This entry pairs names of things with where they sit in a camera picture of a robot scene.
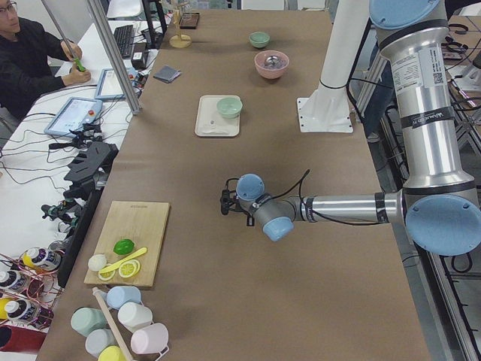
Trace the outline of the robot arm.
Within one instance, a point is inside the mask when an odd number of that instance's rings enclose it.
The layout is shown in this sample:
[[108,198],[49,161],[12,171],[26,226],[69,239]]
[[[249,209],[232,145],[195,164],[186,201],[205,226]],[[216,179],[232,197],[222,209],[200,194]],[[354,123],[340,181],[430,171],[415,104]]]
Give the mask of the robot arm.
[[443,256],[480,243],[476,186],[461,166],[441,44],[449,31],[442,1],[341,1],[337,6],[319,86],[299,99],[308,132],[342,132],[348,123],[343,91],[368,23],[391,66],[409,177],[396,193],[371,196],[272,196],[256,174],[224,190],[221,211],[245,213],[278,241],[295,221],[354,226],[401,223],[421,248]]

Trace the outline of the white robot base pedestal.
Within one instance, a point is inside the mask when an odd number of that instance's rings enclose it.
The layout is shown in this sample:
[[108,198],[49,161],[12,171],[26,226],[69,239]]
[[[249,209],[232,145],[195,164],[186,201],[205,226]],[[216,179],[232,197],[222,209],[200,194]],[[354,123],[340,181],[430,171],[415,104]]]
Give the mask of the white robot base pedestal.
[[368,20],[368,0],[338,2],[318,88],[310,97],[297,99],[301,132],[353,131],[348,81]]

